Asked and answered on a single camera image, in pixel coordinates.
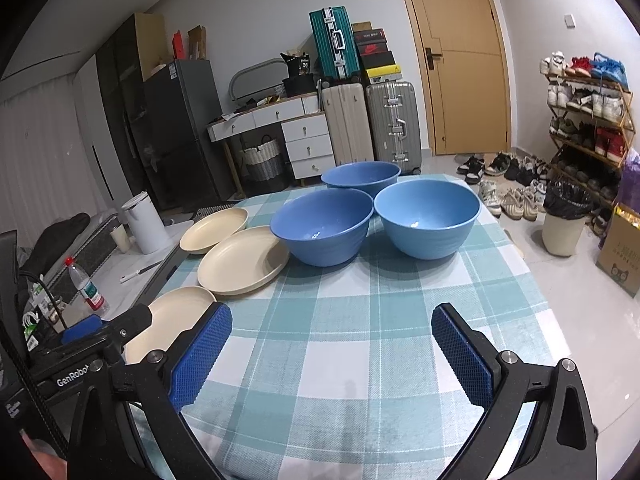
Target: water bottle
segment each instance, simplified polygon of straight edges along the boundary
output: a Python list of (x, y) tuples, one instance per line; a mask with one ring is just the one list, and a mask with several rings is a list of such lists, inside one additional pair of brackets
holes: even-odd
[(66, 268), (69, 269), (69, 276), (76, 290), (82, 294), (82, 297), (91, 307), (91, 310), (100, 317), (106, 314), (109, 309), (109, 304), (107, 300), (104, 299), (104, 296), (98, 292), (89, 275), (84, 272), (84, 269), (78, 266), (71, 256), (66, 258), (65, 265)]

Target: white drawer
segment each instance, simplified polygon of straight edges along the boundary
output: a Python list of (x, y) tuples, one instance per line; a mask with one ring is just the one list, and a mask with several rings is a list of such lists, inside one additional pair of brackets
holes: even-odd
[(255, 126), (259, 128), (265, 124), (281, 123), (287, 119), (293, 119), (305, 114), (302, 107), (302, 99), (292, 99), (269, 105), (263, 109), (256, 108), (252, 115), (254, 116)]
[(302, 107), (305, 109), (305, 115), (317, 114), (320, 111), (320, 103), (318, 102), (318, 94), (309, 95), (302, 98)]
[(232, 135), (241, 134), (249, 130), (255, 130), (254, 115), (252, 113), (238, 115), (228, 121), (212, 124), (209, 127), (209, 137), (213, 130), (212, 142), (216, 140), (226, 139)]
[(292, 162), (291, 167), (296, 178), (307, 178), (309, 176), (320, 176), (325, 171), (335, 168), (335, 161), (333, 155), (316, 156), (316, 158)]
[(314, 158), (315, 156), (334, 156), (329, 135), (287, 142), (287, 153), (289, 153), (291, 162), (303, 160), (304, 158)]
[(324, 114), (321, 114), (282, 123), (282, 132), (284, 133), (284, 139), (287, 142), (291, 142), (293, 140), (327, 135), (329, 128), (326, 126)]

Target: plaid tablecloth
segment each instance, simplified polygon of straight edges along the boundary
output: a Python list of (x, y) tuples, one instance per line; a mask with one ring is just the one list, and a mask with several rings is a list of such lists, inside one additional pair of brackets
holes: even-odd
[[(247, 227), (317, 189), (245, 200)], [(199, 261), (185, 260), (162, 292), (197, 284)], [(318, 269), (292, 256), (265, 288), (219, 300), (231, 307), (233, 331), (182, 413), (216, 466), (247, 480), (437, 478), (482, 414), (431, 336), (439, 303), (527, 362), (555, 364), (566, 348), (529, 268), (484, 207), (445, 260), (405, 256), (372, 218), (347, 264)], [(496, 476), (530, 413), (523, 409)], [(149, 438), (144, 425), (142, 434)]]

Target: curtain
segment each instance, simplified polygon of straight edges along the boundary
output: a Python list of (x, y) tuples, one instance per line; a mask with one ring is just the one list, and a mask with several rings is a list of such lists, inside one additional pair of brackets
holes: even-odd
[(82, 146), (73, 75), (0, 104), (0, 232), (31, 247), (56, 220), (104, 210)]

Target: blue bowl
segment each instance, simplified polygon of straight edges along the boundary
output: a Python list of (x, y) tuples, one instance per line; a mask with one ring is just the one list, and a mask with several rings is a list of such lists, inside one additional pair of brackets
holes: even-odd
[(391, 184), (395, 184), (400, 168), (391, 162), (370, 160), (337, 166), (322, 174), (327, 187), (350, 187), (369, 193), (372, 198)]
[(364, 191), (320, 189), (278, 209), (270, 228), (302, 262), (330, 267), (358, 253), (372, 215), (373, 199)]
[(442, 180), (393, 184), (378, 194), (375, 207), (393, 244), (420, 260), (455, 253), (480, 214), (480, 200), (473, 191)]

